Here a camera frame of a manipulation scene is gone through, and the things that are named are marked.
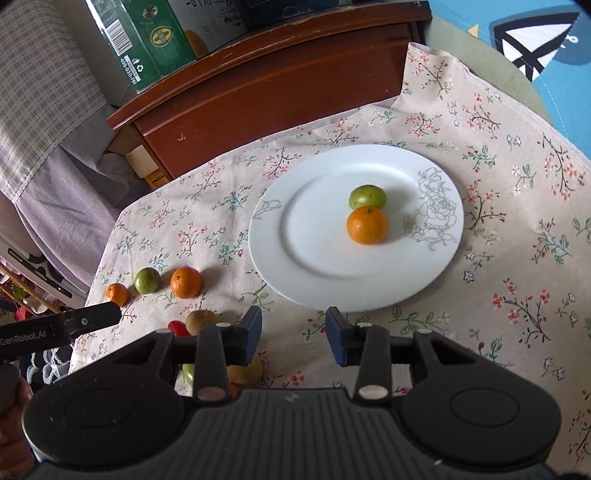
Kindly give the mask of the person's left hand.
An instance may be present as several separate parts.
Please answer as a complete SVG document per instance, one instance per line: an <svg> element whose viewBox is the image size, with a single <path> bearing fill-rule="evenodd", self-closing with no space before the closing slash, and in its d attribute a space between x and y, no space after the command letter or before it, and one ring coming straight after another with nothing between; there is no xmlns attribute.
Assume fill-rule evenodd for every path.
<svg viewBox="0 0 591 480"><path fill-rule="evenodd" d="M8 389L13 404L1 412L1 478L22 479L35 466L35 457L22 427L23 413L33 392L16 366L10 365L8 375L15 383Z"/></svg>

